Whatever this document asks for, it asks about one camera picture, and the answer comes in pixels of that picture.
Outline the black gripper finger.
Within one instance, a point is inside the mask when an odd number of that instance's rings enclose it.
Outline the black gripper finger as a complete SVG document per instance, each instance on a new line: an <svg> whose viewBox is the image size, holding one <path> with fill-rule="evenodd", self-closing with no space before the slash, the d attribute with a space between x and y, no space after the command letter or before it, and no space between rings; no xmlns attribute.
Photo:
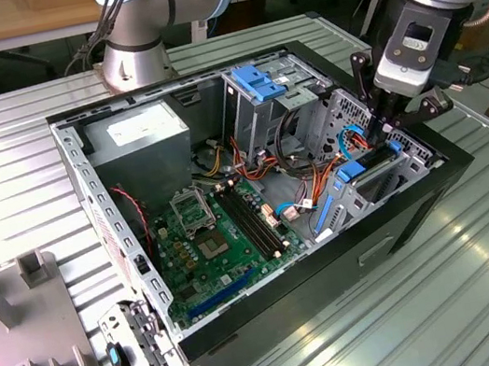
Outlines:
<svg viewBox="0 0 489 366"><path fill-rule="evenodd" d="M373 83L373 67L367 52L354 52L350 56L359 101L369 110L370 120L365 131L366 141L370 146L384 142L383 110L381 90Z"/></svg>
<svg viewBox="0 0 489 366"><path fill-rule="evenodd" d="M424 123L450 111L454 103L441 88L433 87L416 97L406 97L390 92L385 95L381 105L384 132L404 129Z"/></svg>

